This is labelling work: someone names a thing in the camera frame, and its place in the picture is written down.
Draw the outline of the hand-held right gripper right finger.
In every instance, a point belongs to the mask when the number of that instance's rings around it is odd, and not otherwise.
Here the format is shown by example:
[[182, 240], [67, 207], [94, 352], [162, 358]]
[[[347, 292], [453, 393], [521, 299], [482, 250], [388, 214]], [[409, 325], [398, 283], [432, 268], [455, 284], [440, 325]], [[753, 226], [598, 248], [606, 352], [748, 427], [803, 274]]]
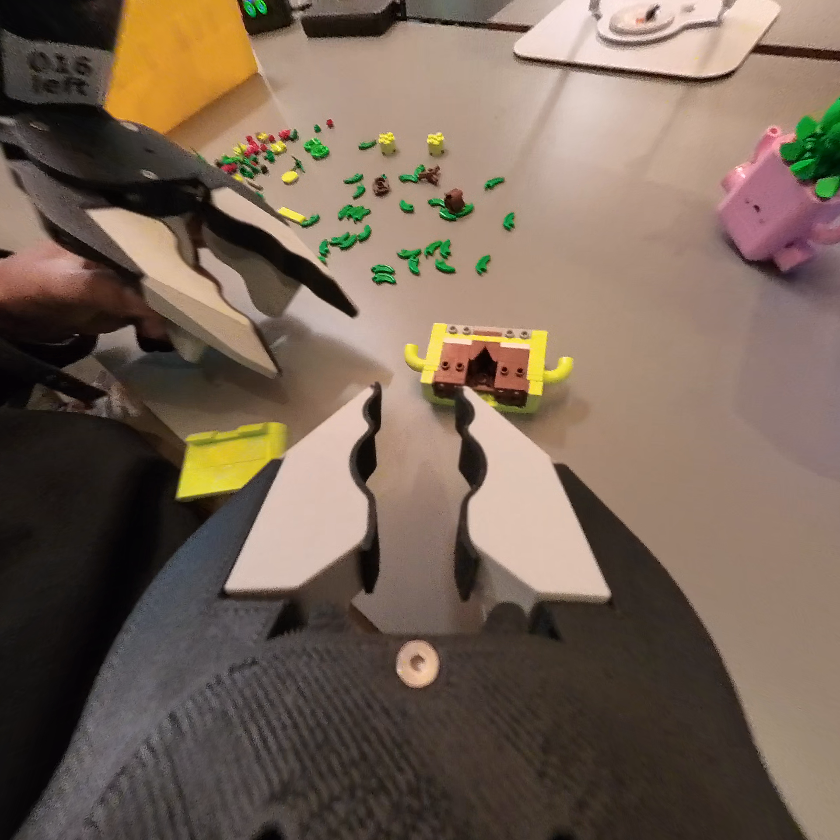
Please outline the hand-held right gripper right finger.
[[458, 470], [468, 484], [455, 540], [462, 602], [603, 605], [612, 598], [551, 457], [475, 391], [458, 389]]

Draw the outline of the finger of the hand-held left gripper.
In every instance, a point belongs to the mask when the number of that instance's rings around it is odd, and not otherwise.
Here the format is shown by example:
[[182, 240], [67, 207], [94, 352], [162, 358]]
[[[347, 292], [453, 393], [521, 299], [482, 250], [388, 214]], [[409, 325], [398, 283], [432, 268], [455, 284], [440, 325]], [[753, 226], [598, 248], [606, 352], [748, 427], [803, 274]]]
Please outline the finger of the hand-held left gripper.
[[206, 193], [198, 215], [205, 246], [239, 274], [262, 314], [278, 318], [298, 290], [306, 288], [342, 314], [358, 316], [331, 273], [264, 201], [231, 186], [216, 186]]
[[115, 206], [87, 215], [140, 268], [143, 295], [175, 327], [178, 353], [187, 358], [202, 343], [251, 371], [278, 375], [255, 324], [201, 268], [185, 217], [155, 218]]

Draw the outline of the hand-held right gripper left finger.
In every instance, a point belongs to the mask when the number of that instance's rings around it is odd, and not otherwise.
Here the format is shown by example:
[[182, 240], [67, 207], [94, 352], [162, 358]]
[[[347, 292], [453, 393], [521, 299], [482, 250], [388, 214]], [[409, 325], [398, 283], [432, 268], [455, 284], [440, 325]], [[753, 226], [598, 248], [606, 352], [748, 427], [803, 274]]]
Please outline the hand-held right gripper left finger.
[[375, 382], [287, 451], [224, 584], [227, 596], [276, 597], [308, 613], [374, 592], [380, 537], [368, 479], [381, 425]]

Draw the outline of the medium lime smooth tile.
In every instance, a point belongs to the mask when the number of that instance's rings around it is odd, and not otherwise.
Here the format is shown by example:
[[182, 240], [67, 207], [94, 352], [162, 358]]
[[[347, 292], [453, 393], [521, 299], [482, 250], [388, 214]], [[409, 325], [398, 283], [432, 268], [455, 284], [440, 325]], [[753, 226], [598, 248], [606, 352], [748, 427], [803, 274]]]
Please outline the medium lime smooth tile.
[[257, 461], [211, 466], [184, 464], [175, 499], [187, 502], [230, 496], [245, 487], [263, 468], [264, 465]]

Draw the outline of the large lime smooth tile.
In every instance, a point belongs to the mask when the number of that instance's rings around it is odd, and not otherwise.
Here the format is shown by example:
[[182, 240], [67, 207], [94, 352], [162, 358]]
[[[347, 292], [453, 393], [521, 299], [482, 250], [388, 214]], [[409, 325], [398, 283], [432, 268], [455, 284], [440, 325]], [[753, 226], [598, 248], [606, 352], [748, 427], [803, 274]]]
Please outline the large lime smooth tile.
[[186, 475], [249, 473], [254, 475], [286, 452], [283, 441], [256, 438], [189, 442], [182, 465]]

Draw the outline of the large lime brick assembly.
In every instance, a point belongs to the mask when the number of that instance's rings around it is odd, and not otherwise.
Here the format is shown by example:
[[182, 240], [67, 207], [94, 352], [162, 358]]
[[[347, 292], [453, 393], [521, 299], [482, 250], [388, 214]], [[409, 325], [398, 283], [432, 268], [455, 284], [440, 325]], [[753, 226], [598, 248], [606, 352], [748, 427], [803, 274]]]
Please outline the large lime brick assembly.
[[574, 368], [570, 356], [547, 364], [547, 346], [544, 330], [437, 322], [425, 351], [408, 343], [403, 358], [432, 404], [453, 406], [457, 391], [470, 389], [501, 413], [532, 415], [545, 388]]

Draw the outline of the person's left hand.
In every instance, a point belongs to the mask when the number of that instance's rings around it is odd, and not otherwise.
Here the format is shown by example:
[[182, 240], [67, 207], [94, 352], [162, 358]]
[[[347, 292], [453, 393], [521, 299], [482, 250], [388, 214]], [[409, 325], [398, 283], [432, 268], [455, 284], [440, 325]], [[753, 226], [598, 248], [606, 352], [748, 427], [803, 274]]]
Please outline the person's left hand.
[[2, 252], [1, 334], [58, 344], [133, 328], [145, 352], [172, 352], [166, 321], [109, 268], [48, 241]]

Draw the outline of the scattered green leaf pieces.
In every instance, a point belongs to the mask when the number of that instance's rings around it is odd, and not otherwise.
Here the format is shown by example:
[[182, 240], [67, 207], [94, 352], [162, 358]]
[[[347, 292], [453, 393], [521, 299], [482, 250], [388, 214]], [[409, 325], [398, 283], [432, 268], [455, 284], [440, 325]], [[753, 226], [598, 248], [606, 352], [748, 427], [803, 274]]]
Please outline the scattered green leaf pieces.
[[[417, 181], [415, 172], [400, 174], [397, 178], [399, 183], [411, 184], [420, 183]], [[487, 179], [482, 185], [482, 189], [486, 192], [492, 192], [498, 189], [499, 186], [505, 184], [507, 178], [503, 175], [498, 175]], [[372, 215], [372, 208], [360, 204], [361, 198], [365, 197], [368, 192], [368, 186], [364, 181], [364, 175], [361, 172], [353, 173], [343, 179], [342, 184], [353, 186], [353, 201], [341, 206], [336, 213], [337, 221], [350, 222], [353, 225], [364, 225], [358, 230], [346, 230], [342, 233], [331, 237], [322, 239], [317, 246], [317, 259], [323, 265], [329, 263], [329, 258], [333, 251], [345, 252], [362, 243], [368, 241], [372, 236], [372, 226], [367, 222], [367, 218]], [[447, 222], [448, 224], [455, 224], [459, 220], [469, 217], [474, 213], [476, 205], [473, 202], [467, 202], [465, 210], [456, 215], [451, 214], [445, 208], [444, 196], [429, 197], [425, 205], [433, 209], [436, 216]], [[415, 215], [417, 213], [416, 203], [408, 202], [401, 198], [397, 202], [399, 212], [404, 215]], [[502, 229], [510, 232], [516, 226], [515, 212], [509, 212], [502, 219]], [[400, 248], [395, 252], [395, 257], [406, 263], [409, 273], [413, 277], [419, 277], [421, 274], [422, 259], [432, 259], [434, 261], [434, 268], [441, 274], [453, 275], [457, 269], [450, 263], [452, 256], [452, 241], [451, 238], [433, 240], [421, 248]], [[482, 255], [475, 265], [475, 272], [478, 276], [483, 276], [487, 273], [490, 263], [490, 255]], [[392, 264], [375, 263], [370, 268], [371, 281], [377, 285], [393, 286], [396, 284], [396, 268]]]

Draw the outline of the pile of small plant pieces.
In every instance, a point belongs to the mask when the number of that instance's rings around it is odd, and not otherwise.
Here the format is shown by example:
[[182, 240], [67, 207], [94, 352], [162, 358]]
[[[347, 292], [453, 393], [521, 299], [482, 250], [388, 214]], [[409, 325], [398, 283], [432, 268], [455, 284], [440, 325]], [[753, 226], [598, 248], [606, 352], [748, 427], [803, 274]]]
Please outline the pile of small plant pieces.
[[249, 193], [263, 198], [272, 177], [287, 186], [280, 179], [284, 172], [298, 169], [301, 172], [300, 180], [311, 164], [326, 161], [329, 157], [323, 161], [313, 160], [302, 146], [313, 137], [319, 137], [328, 146], [322, 135], [334, 129], [334, 119], [325, 119], [321, 123], [314, 123], [309, 133], [296, 127], [286, 127], [276, 132], [247, 134], [236, 141], [229, 151], [217, 156], [213, 163], [219, 171], [246, 187]]

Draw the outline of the yellow storage bin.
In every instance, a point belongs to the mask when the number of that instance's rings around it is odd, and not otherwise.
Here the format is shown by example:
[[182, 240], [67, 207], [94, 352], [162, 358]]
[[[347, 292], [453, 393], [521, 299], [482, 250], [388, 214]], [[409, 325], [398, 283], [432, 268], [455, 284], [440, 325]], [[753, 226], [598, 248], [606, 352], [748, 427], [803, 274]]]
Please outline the yellow storage bin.
[[257, 73], [236, 1], [126, 1], [104, 108], [168, 133]]

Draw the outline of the person's dark clothing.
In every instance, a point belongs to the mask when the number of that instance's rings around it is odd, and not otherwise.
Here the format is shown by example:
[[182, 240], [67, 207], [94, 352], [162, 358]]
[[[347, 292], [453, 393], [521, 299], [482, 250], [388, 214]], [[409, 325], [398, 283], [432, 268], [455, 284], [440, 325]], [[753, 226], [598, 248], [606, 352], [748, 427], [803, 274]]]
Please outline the person's dark clothing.
[[2, 409], [1, 837], [54, 773], [114, 638], [202, 523], [177, 469], [111, 419]]

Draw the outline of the black flat device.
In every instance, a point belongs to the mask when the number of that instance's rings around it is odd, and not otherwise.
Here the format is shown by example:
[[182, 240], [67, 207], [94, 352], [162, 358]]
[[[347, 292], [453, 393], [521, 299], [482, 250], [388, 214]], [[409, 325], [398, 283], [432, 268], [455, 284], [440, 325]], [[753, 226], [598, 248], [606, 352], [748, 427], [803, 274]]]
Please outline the black flat device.
[[299, 17], [309, 38], [381, 36], [405, 18], [405, 1], [311, 1]]

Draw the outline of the pale rounded board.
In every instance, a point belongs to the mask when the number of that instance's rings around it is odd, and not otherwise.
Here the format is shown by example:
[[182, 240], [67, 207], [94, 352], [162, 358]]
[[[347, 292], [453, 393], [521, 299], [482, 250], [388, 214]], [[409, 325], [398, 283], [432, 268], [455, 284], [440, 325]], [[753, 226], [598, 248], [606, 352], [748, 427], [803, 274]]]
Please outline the pale rounded board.
[[[690, 2], [690, 1], [635, 1]], [[773, 26], [781, 7], [772, 1], [734, 1], [717, 27], [687, 30], [644, 46], [601, 40], [583, 1], [562, 2], [514, 45], [523, 60], [588, 70], [614, 70], [653, 77], [710, 81], [732, 74]], [[631, 1], [605, 1], [602, 10]]]

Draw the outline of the pink toy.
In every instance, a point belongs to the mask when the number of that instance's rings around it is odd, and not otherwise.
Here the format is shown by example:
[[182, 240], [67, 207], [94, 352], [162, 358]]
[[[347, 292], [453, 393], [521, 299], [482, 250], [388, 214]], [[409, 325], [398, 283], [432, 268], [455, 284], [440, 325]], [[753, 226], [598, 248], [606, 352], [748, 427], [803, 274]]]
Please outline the pink toy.
[[839, 100], [791, 133], [767, 128], [751, 157], [722, 179], [717, 216], [741, 257], [782, 272], [839, 241]]

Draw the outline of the white book stand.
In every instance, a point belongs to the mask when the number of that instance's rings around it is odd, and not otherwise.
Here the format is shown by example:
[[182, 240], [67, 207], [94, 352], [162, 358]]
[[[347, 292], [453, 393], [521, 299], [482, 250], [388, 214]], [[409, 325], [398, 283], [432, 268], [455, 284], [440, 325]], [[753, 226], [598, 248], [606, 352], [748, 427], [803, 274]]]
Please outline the white book stand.
[[649, 46], [691, 29], [717, 27], [734, 1], [633, 2], [610, 13], [590, 1], [599, 38], [615, 46]]

